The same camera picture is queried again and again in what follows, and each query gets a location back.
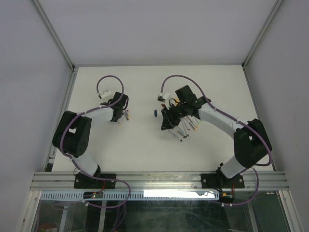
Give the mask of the yellow pen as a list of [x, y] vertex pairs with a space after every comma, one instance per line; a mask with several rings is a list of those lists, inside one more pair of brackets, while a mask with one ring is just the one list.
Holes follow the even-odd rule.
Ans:
[[188, 118], [188, 120], [190, 121], [190, 123], [194, 127], [194, 131], [196, 131], [196, 129], [198, 128], [198, 125], [190, 117]]

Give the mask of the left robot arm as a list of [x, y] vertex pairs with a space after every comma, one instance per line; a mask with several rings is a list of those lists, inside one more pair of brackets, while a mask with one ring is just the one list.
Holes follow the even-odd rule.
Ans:
[[82, 173], [84, 182], [91, 188], [101, 183], [101, 170], [93, 158], [87, 154], [90, 131], [94, 126], [104, 122], [118, 122], [126, 114], [129, 97], [116, 92], [108, 102], [88, 112], [75, 113], [65, 111], [52, 139], [54, 147], [72, 160], [75, 167]]

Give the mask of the yellow cap marker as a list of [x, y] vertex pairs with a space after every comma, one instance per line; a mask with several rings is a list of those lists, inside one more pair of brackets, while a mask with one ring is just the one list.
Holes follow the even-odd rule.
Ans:
[[124, 115], [125, 115], [126, 119], [129, 120], [129, 114], [128, 114], [127, 110], [124, 111]]

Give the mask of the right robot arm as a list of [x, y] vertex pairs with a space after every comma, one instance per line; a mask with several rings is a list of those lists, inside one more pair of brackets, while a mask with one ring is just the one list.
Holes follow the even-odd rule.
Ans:
[[176, 128], [181, 120], [191, 116], [211, 123], [233, 139], [234, 155], [216, 171], [216, 183], [227, 187], [233, 178], [270, 155], [272, 146], [263, 123], [259, 119], [242, 122], [228, 113], [215, 107], [205, 95], [196, 97], [188, 85], [175, 91], [178, 100], [168, 103], [166, 94], [161, 92], [158, 100], [165, 103], [161, 114], [161, 130]]

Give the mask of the red square-cap pen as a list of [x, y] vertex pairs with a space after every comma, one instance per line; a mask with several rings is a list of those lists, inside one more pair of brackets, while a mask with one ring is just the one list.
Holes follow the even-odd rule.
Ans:
[[186, 118], [184, 118], [183, 120], [184, 120], [184, 123], [185, 123], [186, 130], [190, 131], [190, 124], [189, 124], [189, 122], [187, 121]]

